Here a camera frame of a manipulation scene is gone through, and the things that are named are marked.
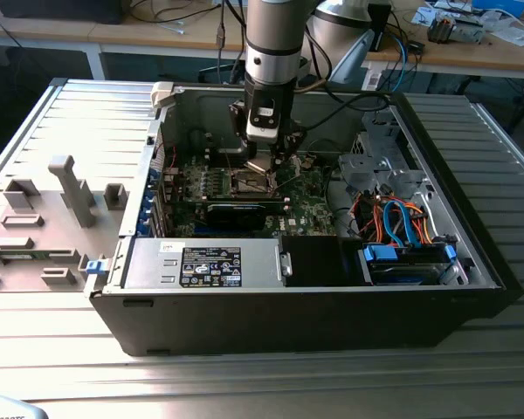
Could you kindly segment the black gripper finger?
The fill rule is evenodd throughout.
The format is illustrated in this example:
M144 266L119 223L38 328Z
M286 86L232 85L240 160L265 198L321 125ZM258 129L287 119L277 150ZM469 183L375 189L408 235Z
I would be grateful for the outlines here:
M295 131L280 134L273 145L273 171L278 171L290 158L295 155L300 145L307 137L307 130L298 127Z
M257 143L250 141L246 135L247 115L246 105L243 100L236 100L229 105L229 115L234 134L239 138L240 147L238 155L244 163L254 159L258 152Z

